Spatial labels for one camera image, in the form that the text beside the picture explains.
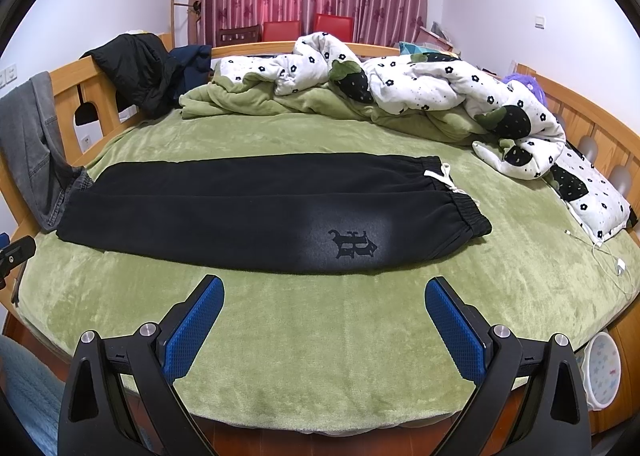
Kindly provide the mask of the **black sweatpants with white stripe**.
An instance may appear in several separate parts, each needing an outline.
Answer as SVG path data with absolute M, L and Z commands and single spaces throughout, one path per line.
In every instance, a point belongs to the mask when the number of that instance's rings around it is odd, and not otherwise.
M 99 250 L 308 275 L 423 264 L 490 231 L 435 156 L 295 153 L 111 165 L 70 197 L 56 233 Z

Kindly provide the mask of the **white star-pattern bin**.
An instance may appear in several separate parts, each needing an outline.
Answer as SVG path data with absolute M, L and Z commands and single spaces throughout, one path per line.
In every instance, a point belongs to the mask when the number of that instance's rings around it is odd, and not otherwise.
M 620 388 L 622 362 L 612 335 L 600 331 L 576 353 L 588 410 L 598 412 L 610 406 Z

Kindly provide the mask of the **grey jeans on footboard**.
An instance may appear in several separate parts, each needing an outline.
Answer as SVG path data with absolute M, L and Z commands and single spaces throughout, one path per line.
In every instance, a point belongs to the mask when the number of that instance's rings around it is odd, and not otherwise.
M 93 184 L 64 155 L 50 74 L 41 72 L 1 98 L 1 151 L 40 228 L 55 231 L 70 196 Z

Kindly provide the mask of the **green plush bed blanket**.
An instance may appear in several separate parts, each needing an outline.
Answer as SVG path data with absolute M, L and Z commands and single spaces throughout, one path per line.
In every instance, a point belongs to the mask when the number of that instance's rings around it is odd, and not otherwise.
M 140 125 L 91 164 L 281 153 L 436 156 L 491 221 L 449 259 L 378 275 L 222 271 L 224 308 L 176 383 L 195 415 L 243 427 L 360 431 L 450 415 L 472 384 L 459 376 L 424 307 L 446 277 L 491 322 L 524 338 L 562 332 L 581 346 L 639 291 L 639 249 L 619 233 L 596 249 L 541 181 L 495 172 L 468 147 L 315 115 L 171 115 Z

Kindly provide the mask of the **white floral pillow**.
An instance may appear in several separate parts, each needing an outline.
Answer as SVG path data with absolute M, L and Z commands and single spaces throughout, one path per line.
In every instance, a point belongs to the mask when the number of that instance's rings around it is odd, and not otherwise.
M 572 145 L 564 146 L 544 179 L 596 246 L 626 227 L 631 213 L 629 202 Z

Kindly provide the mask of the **black jacket on footboard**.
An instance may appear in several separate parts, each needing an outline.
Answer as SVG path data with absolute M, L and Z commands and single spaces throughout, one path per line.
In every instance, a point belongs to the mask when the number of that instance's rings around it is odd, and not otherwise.
M 85 57 L 107 76 L 117 94 L 148 119 L 161 118 L 174 108 L 183 65 L 169 54 L 156 34 L 119 34 L 85 52 Z

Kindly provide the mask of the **green folded blanket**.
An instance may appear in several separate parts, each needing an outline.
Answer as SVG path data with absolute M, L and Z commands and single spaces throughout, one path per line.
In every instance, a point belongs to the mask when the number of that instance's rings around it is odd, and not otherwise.
M 335 120 L 368 121 L 378 127 L 430 141 L 469 145 L 487 132 L 461 106 L 447 111 L 410 109 L 391 115 L 377 104 L 361 104 L 324 83 L 297 94 L 277 96 L 273 85 L 259 82 L 232 92 L 217 82 L 195 87 L 179 98 L 184 119 L 222 115 L 275 116 L 285 113 L 325 116 Z

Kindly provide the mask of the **navy garment on footboard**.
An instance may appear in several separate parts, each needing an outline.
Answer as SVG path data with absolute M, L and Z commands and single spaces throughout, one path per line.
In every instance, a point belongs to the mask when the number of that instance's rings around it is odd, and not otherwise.
M 182 68 L 176 84 L 175 99 L 209 81 L 210 72 L 212 71 L 212 46 L 187 45 L 175 47 L 171 49 L 169 55 L 174 57 Z

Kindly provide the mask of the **white floral duvet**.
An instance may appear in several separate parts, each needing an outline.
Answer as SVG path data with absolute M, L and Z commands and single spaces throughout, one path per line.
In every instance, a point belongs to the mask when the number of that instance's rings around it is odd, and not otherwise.
M 566 144 L 562 125 L 523 83 L 499 81 L 446 52 L 361 60 L 336 36 L 314 32 L 288 54 L 222 58 L 215 76 L 233 87 L 267 82 L 278 96 L 328 83 L 356 104 L 373 104 L 394 117 L 461 109 L 502 150 L 476 142 L 474 153 L 523 181 L 546 174 Z

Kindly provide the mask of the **red chair left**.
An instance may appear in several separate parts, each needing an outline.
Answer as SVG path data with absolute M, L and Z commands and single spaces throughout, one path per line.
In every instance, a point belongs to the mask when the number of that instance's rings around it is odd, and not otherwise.
M 300 20 L 266 21 L 262 25 L 262 41 L 296 41 L 302 35 L 302 29 Z

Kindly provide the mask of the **red chair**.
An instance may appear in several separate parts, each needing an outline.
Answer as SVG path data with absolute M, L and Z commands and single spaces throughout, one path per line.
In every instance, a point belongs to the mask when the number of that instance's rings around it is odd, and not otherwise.
M 300 20 L 266 21 L 262 25 L 262 41 L 296 41 L 302 35 L 302 29 Z
M 354 37 L 354 20 L 352 17 L 317 14 L 314 16 L 314 32 L 329 33 L 349 43 Z

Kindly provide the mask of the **red chair right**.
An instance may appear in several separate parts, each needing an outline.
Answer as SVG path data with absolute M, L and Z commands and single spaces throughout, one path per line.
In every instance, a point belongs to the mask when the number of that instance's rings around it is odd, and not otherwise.
M 317 14 L 314 16 L 314 32 L 329 33 L 349 43 L 354 37 L 354 20 L 352 17 Z

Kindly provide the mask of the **wooden bed frame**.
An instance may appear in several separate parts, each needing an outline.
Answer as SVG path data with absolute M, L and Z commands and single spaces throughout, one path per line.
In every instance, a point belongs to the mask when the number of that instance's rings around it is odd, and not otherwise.
M 569 88 L 538 73 L 528 64 L 514 64 L 518 73 L 536 78 L 546 91 L 550 106 L 563 117 L 572 141 L 590 136 L 597 143 L 600 156 L 597 167 L 610 174 L 623 165 L 632 177 L 639 175 L 639 136 L 597 104 Z M 119 121 L 113 84 L 91 58 L 66 64 L 51 73 L 55 110 L 61 125 L 64 151 L 70 162 L 86 164 L 94 159 L 113 137 L 140 122 L 140 116 Z M 82 150 L 72 133 L 74 113 L 84 102 L 96 107 L 102 137 L 91 148 Z M 1 307 L 9 317 L 3 332 L 46 364 L 55 376 L 65 378 L 68 363 L 31 333 L 17 316 L 14 294 L 20 273 L 13 271 L 1 292 Z M 639 306 L 632 303 L 608 327 L 620 348 L 622 380 L 610 407 L 590 416 L 593 439 L 612 440 L 622 431 L 639 431 Z M 420 422 L 408 428 L 375 430 L 358 436 L 330 438 L 322 434 L 293 431 L 242 429 L 217 421 L 202 420 L 201 427 L 214 449 L 221 455 L 427 455 L 444 437 L 454 422 Z

